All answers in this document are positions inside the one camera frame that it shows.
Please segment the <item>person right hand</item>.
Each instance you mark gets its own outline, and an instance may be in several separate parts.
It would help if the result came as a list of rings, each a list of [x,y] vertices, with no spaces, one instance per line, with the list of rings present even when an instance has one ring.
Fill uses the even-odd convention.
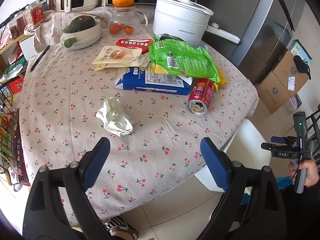
[[[299,169],[302,170],[304,168],[306,169],[306,179],[304,185],[307,188],[311,188],[319,181],[318,169],[313,157],[310,160],[306,159],[300,163]],[[297,174],[292,162],[289,162],[289,171],[290,177],[292,180],[295,180]]]

